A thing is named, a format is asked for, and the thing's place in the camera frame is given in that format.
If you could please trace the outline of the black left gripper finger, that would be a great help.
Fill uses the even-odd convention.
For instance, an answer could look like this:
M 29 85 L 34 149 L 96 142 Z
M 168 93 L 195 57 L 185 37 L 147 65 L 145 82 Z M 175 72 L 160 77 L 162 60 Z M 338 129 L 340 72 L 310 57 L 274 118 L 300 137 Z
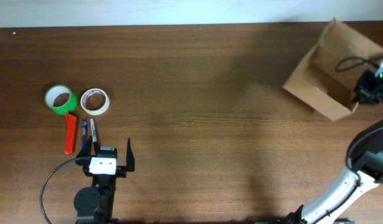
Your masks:
M 86 141 L 85 145 L 81 148 L 81 151 L 76 156 L 77 162 L 89 162 L 91 157 L 91 147 L 92 147 L 93 139 L 90 136 Z
M 126 151 L 126 170 L 128 172 L 135 171 L 135 157 L 131 148 L 131 139 L 127 140 L 127 151 Z

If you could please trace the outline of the blue pen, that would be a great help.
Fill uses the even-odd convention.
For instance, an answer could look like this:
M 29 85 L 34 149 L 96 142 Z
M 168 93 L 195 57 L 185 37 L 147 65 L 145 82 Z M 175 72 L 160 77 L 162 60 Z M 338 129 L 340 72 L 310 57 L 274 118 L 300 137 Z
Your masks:
M 82 128 L 82 145 L 81 145 L 81 148 L 84 149 L 86 146 L 86 142 L 87 142 L 87 131 L 88 131 L 88 124 L 87 124 L 85 119 L 82 120 L 81 128 Z

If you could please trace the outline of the red utility knife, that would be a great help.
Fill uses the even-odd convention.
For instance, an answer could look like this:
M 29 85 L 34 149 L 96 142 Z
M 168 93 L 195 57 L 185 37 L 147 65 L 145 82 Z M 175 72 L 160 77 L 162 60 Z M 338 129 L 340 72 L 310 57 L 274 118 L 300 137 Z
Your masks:
M 65 154 L 71 155 L 75 151 L 77 116 L 69 111 L 66 112 L 65 119 L 67 124 Z

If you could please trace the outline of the brown cardboard box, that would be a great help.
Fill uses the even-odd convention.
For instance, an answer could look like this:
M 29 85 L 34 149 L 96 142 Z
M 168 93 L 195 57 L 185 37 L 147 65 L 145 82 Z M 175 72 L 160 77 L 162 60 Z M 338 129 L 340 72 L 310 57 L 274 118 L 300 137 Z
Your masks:
M 383 47 L 345 23 L 333 19 L 318 42 L 301 59 L 283 84 L 289 93 L 332 121 L 354 113 L 354 87 L 367 65 L 337 72 L 348 57 L 383 57 Z

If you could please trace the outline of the white masking tape roll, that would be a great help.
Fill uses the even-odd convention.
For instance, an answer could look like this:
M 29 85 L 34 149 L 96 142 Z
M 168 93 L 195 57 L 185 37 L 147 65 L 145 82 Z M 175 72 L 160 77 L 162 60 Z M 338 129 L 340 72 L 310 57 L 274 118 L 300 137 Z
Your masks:
M 93 95 L 104 96 L 104 102 L 99 108 L 90 110 L 87 108 L 87 101 Z M 97 115 L 101 115 L 101 114 L 105 113 L 108 110 L 108 108 L 110 106 L 110 99 L 104 90 L 99 89 L 99 88 L 91 88 L 91 89 L 86 90 L 84 92 L 84 94 L 82 94 L 81 99 L 80 99 L 80 105 L 86 113 L 93 115 L 93 116 L 97 116 Z

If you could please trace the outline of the green tape roll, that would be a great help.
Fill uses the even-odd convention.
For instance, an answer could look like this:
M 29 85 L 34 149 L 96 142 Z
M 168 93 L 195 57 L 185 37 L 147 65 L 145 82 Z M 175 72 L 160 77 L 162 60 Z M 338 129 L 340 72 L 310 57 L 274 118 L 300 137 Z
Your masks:
M 68 94 L 67 101 L 60 106 L 55 106 L 54 103 L 56 98 L 62 94 Z M 69 111 L 73 111 L 78 104 L 76 95 L 66 85 L 55 85 L 49 88 L 47 92 L 45 93 L 44 100 L 45 100 L 45 104 L 52 111 L 54 111 L 56 114 L 59 114 L 59 115 L 64 115 L 65 113 Z

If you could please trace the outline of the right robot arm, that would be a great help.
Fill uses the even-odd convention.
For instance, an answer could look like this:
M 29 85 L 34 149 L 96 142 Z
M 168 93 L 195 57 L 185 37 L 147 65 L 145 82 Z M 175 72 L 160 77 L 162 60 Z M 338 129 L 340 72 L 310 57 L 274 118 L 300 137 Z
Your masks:
M 345 167 L 316 199 L 301 205 L 278 223 L 351 223 L 338 217 L 366 192 L 383 184 L 383 120 L 359 133 L 349 145 Z

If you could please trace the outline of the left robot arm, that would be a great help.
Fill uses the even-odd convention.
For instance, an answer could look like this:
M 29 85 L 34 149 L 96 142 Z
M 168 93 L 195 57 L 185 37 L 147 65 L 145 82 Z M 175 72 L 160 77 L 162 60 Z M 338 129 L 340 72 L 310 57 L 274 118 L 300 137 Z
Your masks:
M 116 180 L 125 178 L 127 173 L 135 171 L 135 157 L 131 142 L 127 142 L 126 165 L 117 165 L 118 151 L 115 147 L 100 147 L 96 154 L 91 154 L 93 138 L 88 138 L 86 144 L 76 156 L 76 164 L 82 167 L 83 173 L 92 178 L 89 187 L 77 192 L 73 200 L 77 212 L 77 223 L 119 223 L 113 218 Z

